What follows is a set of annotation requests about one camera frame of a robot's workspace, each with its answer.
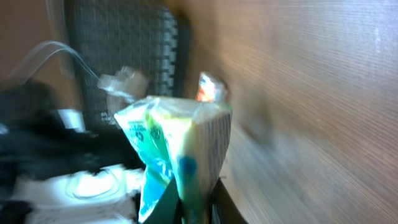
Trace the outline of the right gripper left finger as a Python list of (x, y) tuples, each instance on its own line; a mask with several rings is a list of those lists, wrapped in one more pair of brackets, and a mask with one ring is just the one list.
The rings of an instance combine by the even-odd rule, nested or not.
[(182, 203), (173, 178), (143, 224), (182, 224)]

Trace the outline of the orange tissue pack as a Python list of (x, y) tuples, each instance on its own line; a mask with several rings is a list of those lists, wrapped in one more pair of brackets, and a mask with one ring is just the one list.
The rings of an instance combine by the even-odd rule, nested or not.
[(211, 73), (200, 72), (195, 99), (205, 102), (227, 102), (228, 87), (224, 81), (214, 77)]

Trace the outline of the green tissue pack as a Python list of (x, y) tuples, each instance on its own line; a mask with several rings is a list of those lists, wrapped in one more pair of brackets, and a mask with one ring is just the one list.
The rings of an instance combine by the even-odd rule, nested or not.
[(228, 150), (232, 108), (212, 103), (148, 96), (114, 117), (146, 165), (139, 221), (146, 221), (172, 179), (184, 223), (208, 223), (210, 194)]

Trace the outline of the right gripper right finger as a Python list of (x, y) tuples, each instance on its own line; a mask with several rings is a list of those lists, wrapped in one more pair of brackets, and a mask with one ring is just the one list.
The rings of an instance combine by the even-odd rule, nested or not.
[(210, 197), (210, 223), (248, 224), (221, 179), (218, 179)]

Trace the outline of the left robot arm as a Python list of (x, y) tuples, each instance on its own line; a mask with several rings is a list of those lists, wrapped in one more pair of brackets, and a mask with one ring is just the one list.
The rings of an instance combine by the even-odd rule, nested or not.
[(1, 223), (25, 223), (35, 210), (12, 198), (20, 177), (44, 181), (81, 171), (98, 175), (118, 164), (144, 166), (122, 131), (67, 129), (52, 93), (40, 82), (1, 80)]

